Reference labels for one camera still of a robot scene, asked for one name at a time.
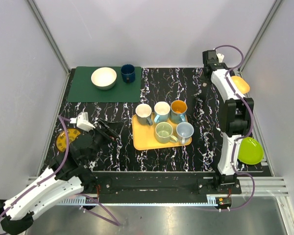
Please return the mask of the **grey-blue faceted mug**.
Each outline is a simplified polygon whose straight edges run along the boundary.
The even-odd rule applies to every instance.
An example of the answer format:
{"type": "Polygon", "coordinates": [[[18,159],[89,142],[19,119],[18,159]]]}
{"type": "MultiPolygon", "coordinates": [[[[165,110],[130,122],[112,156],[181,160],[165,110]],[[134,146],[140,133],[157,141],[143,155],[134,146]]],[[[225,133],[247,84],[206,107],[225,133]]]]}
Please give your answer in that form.
{"type": "Polygon", "coordinates": [[[135,109],[135,114],[141,125],[153,125],[153,121],[151,119],[152,109],[148,104],[139,104],[135,109]]]}

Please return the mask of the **light blue faceted mug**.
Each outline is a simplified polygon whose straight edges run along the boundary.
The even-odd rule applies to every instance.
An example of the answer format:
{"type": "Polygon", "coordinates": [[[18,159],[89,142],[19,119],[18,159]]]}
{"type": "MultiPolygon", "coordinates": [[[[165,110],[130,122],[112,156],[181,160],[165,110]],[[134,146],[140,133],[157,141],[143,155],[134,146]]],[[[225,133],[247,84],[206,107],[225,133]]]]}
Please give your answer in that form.
{"type": "Polygon", "coordinates": [[[171,107],[167,102],[159,101],[154,105],[154,123],[167,122],[171,107]]]}

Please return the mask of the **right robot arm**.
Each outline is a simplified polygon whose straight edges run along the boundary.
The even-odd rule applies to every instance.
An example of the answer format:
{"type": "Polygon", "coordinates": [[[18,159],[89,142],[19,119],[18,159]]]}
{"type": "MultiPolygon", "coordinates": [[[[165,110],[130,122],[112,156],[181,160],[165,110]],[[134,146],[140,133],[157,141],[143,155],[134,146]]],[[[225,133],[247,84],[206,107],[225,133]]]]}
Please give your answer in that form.
{"type": "Polygon", "coordinates": [[[219,114],[223,143],[216,172],[212,179],[202,183],[199,192],[240,194],[242,191],[237,179],[237,160],[242,140],[250,135],[253,127],[254,101],[239,91],[230,76],[230,68],[219,61],[216,50],[204,51],[202,58],[205,76],[211,80],[223,99],[219,114]]]}

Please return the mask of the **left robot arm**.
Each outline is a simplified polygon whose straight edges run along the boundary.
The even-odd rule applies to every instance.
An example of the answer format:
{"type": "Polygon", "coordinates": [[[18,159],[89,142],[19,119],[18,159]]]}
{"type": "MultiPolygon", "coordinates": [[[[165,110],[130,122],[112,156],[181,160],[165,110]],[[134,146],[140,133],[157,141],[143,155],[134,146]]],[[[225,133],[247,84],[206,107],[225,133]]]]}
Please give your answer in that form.
{"type": "Polygon", "coordinates": [[[96,177],[86,162],[118,136],[109,122],[99,119],[95,128],[78,135],[22,192],[7,200],[0,199],[0,225],[4,234],[18,235],[64,199],[98,190],[96,177]]]}

